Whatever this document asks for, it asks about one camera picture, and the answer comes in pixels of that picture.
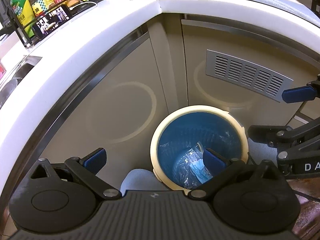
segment smartphone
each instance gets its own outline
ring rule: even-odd
[[[32,25],[32,30],[39,40],[43,40],[46,36],[52,33],[56,28],[72,18],[72,14],[65,4],[55,8],[45,16],[37,20]]]

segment trash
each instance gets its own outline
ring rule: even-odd
[[[194,189],[212,178],[203,164],[203,152],[204,147],[201,142],[198,142],[191,149],[184,150],[178,155],[172,170],[176,184]]]

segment video on phone screen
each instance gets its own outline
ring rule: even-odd
[[[37,22],[37,26],[40,28],[43,35],[47,35],[67,20],[69,20],[69,16],[61,7],[59,7],[41,18]]]

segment blue face mask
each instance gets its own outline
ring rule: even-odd
[[[203,159],[190,163],[190,169],[202,184],[212,178],[212,175],[203,164]]]

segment trash can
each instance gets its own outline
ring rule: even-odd
[[[153,172],[173,190],[185,189],[174,182],[178,154],[201,142],[225,158],[248,159],[248,141],[242,127],[228,112],[212,106],[188,106],[168,115],[157,127],[150,146]]]

